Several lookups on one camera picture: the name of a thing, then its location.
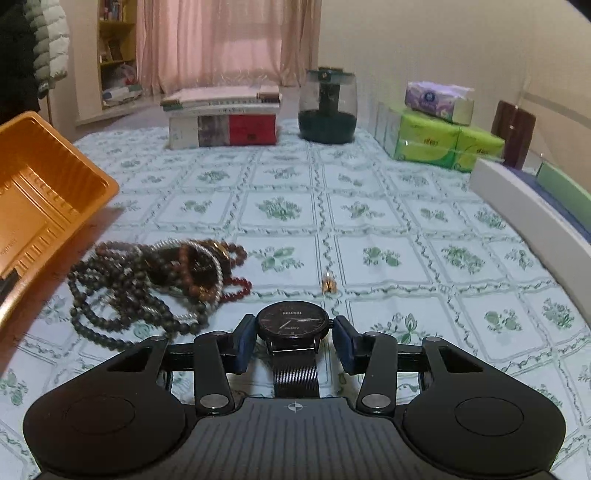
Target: curtain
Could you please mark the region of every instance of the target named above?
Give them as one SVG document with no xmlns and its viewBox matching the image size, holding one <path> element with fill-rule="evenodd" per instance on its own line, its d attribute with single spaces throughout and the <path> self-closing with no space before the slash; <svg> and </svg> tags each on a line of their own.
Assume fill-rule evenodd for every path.
<svg viewBox="0 0 591 480">
<path fill-rule="evenodd" d="M 139 0 L 138 76 L 152 93 L 301 83 L 316 62 L 320 0 Z"/>
</svg>

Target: silver screw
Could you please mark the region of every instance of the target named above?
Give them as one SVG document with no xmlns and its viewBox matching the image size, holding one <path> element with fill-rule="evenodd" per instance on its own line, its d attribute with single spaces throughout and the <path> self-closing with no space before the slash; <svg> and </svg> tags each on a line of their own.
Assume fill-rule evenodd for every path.
<svg viewBox="0 0 591 480">
<path fill-rule="evenodd" d="M 230 401 L 225 395 L 220 395 L 219 393 L 211 393 L 209 395 L 205 395 L 201 397 L 200 403 L 203 407 L 209 408 L 210 410 L 217 410 L 219 408 L 224 408 Z"/>
<path fill-rule="evenodd" d="M 379 410 L 380 408 L 386 408 L 391 402 L 386 395 L 372 393 L 371 395 L 364 396 L 363 399 L 361 399 L 361 403 L 367 408 Z"/>
</svg>

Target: green box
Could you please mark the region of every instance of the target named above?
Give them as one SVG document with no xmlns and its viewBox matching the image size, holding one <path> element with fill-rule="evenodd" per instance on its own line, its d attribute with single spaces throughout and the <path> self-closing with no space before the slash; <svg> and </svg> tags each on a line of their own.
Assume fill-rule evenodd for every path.
<svg viewBox="0 0 591 480">
<path fill-rule="evenodd" d="M 460 127 L 453 169 L 472 171 L 477 158 L 500 160 L 505 140 L 477 127 Z"/>
<path fill-rule="evenodd" d="M 394 159 L 451 168 L 459 135 L 458 125 L 406 109 Z"/>
<path fill-rule="evenodd" d="M 548 162 L 542 163 L 536 175 L 536 181 L 558 200 L 586 230 L 591 231 L 591 194 L 587 190 Z"/>
</svg>

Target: white puffer jacket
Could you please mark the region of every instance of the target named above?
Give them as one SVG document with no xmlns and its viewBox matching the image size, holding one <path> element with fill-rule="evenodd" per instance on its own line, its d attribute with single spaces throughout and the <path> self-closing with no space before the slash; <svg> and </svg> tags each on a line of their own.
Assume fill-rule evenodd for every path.
<svg viewBox="0 0 591 480">
<path fill-rule="evenodd" d="M 26 0 L 25 17 L 35 31 L 35 78 L 39 98 L 68 72 L 70 30 L 59 0 Z"/>
</svg>

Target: gray ribbed plate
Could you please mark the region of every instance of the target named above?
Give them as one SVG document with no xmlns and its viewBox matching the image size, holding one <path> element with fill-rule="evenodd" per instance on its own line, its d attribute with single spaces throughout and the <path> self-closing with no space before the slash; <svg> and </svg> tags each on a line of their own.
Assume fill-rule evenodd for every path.
<svg viewBox="0 0 591 480">
<path fill-rule="evenodd" d="M 43 480 L 63 480 L 42 475 Z M 126 480 L 457 480 L 423 461 L 387 419 L 344 398 L 247 398 L 203 419 L 169 458 Z M 539 473 L 528 480 L 551 480 Z"/>
</svg>

